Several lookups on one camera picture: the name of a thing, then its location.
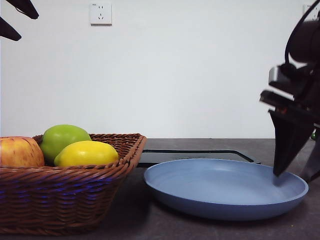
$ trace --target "black tray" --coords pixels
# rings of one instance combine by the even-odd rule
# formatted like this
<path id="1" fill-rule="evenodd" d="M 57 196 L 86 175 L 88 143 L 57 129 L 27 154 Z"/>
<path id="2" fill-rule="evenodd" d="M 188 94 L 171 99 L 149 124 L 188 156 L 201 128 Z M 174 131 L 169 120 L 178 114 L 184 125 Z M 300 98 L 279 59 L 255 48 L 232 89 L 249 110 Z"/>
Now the black tray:
<path id="1" fill-rule="evenodd" d="M 236 150 L 144 149 L 137 167 L 148 168 L 159 163 L 179 159 L 226 159 L 260 164 L 253 157 Z"/>

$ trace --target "wicker basket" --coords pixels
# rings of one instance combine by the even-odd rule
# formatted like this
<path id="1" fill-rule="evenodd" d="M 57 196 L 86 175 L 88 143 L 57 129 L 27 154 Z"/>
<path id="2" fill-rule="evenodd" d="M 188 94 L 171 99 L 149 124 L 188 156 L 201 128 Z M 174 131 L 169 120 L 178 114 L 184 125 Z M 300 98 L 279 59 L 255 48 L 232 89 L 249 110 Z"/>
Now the wicker basket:
<path id="1" fill-rule="evenodd" d="M 72 235 L 96 228 L 118 187 L 140 160 L 146 138 L 91 134 L 119 153 L 109 165 L 0 167 L 0 233 Z M 42 136 L 33 137 L 38 144 Z"/>

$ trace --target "wall outlet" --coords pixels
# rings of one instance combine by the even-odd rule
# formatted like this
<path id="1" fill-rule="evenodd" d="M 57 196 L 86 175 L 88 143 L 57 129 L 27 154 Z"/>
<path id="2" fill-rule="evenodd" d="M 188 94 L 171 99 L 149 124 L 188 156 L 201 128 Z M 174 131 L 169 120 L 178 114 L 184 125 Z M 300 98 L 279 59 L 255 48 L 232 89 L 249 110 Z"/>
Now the wall outlet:
<path id="1" fill-rule="evenodd" d="M 90 4 L 91 25 L 112 25 L 112 4 L 97 2 Z"/>
<path id="2" fill-rule="evenodd" d="M 303 14 L 311 7 L 312 3 L 306 3 L 303 5 Z M 315 6 L 315 8 L 309 13 L 306 17 L 306 21 L 317 20 L 320 8 L 319 6 Z"/>

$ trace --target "black cable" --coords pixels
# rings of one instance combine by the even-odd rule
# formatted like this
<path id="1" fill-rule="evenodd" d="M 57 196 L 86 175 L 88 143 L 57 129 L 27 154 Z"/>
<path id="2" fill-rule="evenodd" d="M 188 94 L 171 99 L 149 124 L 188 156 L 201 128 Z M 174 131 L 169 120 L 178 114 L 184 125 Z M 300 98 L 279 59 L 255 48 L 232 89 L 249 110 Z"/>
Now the black cable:
<path id="1" fill-rule="evenodd" d="M 291 45 L 292 39 L 295 36 L 296 32 L 298 31 L 298 29 L 300 28 L 301 24 L 304 22 L 304 20 L 307 18 L 307 16 L 309 15 L 309 13 L 318 5 L 318 3 L 320 2 L 320 0 L 316 0 L 310 7 L 309 9 L 304 13 L 304 15 L 301 17 L 301 19 L 299 20 L 299 22 L 296 24 L 296 26 L 294 27 L 292 33 L 290 34 L 290 37 L 288 39 L 288 42 L 286 43 L 285 46 L 285 51 L 284 51 L 284 59 L 285 59 L 285 64 L 288 65 L 289 64 L 289 47 Z"/>

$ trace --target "dark gray table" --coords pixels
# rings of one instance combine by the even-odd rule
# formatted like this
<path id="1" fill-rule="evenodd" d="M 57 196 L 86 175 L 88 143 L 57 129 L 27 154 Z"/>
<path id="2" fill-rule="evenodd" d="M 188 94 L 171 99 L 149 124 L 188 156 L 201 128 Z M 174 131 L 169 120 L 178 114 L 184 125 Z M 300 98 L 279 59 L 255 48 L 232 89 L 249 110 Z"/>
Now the dark gray table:
<path id="1" fill-rule="evenodd" d="M 288 168 L 299 174 L 314 146 L 309 141 Z M 146 149 L 231 149 L 272 166 L 274 139 L 149 139 Z M 145 168 L 136 168 L 117 192 L 111 209 L 95 231 L 72 236 L 1 235 L 6 240 L 319 240 L 320 178 L 309 184 L 304 201 L 292 211 L 267 220 L 208 220 L 172 210 L 149 194 Z"/>

